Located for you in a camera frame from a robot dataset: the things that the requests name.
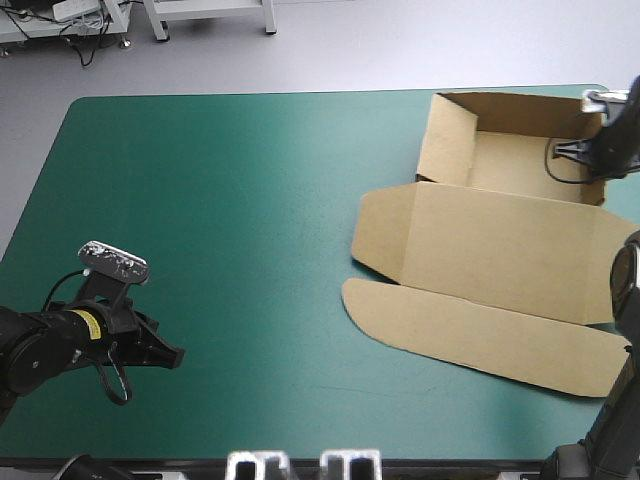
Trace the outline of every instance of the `table surface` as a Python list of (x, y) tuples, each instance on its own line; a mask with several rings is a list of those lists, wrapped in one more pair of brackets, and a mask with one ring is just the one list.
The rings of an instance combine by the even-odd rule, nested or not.
[[(92, 369), (50, 380), (18, 401), (0, 455), (542, 458), (580, 438), (599, 401), (387, 347), (344, 311), (344, 280), (375, 277), (350, 256), (360, 197), (413, 180), (432, 93), (75, 102), (0, 263), (0, 304), (37, 310), (98, 239), (147, 259), (131, 296), (187, 353), (130, 368), (125, 407)], [(611, 182), (607, 208), (640, 221), (638, 187)]]

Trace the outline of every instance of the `gray floor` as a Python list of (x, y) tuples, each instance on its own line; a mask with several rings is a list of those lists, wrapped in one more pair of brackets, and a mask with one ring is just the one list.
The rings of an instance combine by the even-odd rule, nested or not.
[(101, 51), (88, 69), (60, 42), (0, 59), (0, 253), (76, 98), (566, 83), (627, 88), (640, 73), (639, 12), (631, 0), (282, 0), (275, 36), (263, 34), (260, 16), (237, 17), (174, 22), (171, 41), (158, 44), (134, 5), (134, 48)]

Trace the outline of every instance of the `cardboard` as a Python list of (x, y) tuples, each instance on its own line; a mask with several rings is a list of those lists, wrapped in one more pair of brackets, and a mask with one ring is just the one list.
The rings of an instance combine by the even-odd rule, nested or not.
[[(549, 137), (592, 137), (599, 114), (580, 100), (509, 93), (436, 94), (422, 142), (418, 179), (450, 185), (600, 205), (604, 182), (566, 185), (544, 170)], [(551, 160), (561, 178), (585, 178), (584, 167)]]
[(387, 345), (522, 382), (604, 397), (627, 353), (624, 338), (419, 289), (349, 279), (345, 307)]
[[(362, 199), (354, 258), (400, 285), (349, 280), (343, 299), (368, 335), (397, 348), (583, 396), (605, 396), (624, 338), (609, 271), (636, 225), (599, 207), (604, 182), (547, 175), (549, 138), (592, 137), (580, 100), (434, 95), (418, 183)], [(585, 178), (558, 159), (551, 170)]]
[(636, 226), (599, 207), (418, 182), (367, 193), (353, 257), (409, 287), (575, 324), (611, 321)]

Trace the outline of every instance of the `power strip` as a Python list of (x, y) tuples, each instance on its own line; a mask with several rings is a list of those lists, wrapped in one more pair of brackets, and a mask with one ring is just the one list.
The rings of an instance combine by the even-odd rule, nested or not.
[(64, 0), (53, 6), (53, 18), (56, 22), (66, 22), (98, 10), (100, 0)]

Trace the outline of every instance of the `cardboard flap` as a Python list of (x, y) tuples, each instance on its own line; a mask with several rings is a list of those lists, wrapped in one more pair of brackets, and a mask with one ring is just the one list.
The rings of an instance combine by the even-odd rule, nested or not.
[(418, 175), (427, 180), (466, 185), (473, 161), (477, 120), (476, 115), (454, 102), (433, 95)]
[(364, 197), (353, 255), (406, 286), (600, 323), (614, 246), (635, 228), (588, 205), (419, 182)]
[(349, 279), (345, 308), (392, 347), (586, 397), (608, 394), (624, 338), (413, 288)]
[(351, 245), (353, 258), (396, 282), (404, 266), (416, 188), (403, 185), (365, 194)]
[(600, 119), (597, 113), (581, 114), (578, 98), (501, 92), (441, 95), (477, 115), (482, 132), (577, 139), (593, 136), (594, 122)]

